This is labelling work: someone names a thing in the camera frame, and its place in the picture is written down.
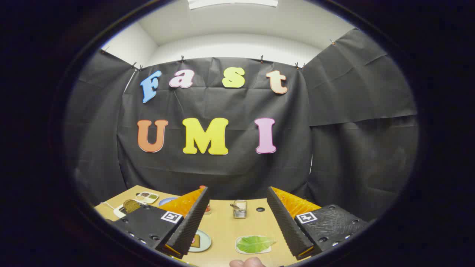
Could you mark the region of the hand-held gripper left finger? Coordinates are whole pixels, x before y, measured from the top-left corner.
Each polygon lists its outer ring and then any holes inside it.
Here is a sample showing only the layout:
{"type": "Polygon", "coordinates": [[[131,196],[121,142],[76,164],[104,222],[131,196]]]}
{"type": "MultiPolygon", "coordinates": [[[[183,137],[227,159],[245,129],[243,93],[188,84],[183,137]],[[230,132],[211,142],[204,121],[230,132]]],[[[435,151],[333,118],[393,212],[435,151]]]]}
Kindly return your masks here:
{"type": "Polygon", "coordinates": [[[182,259],[208,204],[209,188],[203,187],[159,207],[139,205],[111,225],[153,250],[182,259]]]}

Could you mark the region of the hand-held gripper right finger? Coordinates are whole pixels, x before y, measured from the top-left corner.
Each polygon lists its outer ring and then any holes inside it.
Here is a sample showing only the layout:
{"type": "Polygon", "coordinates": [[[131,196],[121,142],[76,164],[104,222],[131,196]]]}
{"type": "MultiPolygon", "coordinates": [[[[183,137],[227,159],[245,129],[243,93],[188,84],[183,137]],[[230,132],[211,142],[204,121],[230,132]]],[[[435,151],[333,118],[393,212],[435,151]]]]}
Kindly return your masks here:
{"type": "Polygon", "coordinates": [[[275,187],[268,187],[266,200],[297,260],[341,245],[368,225],[338,205],[321,207],[275,187]]]}

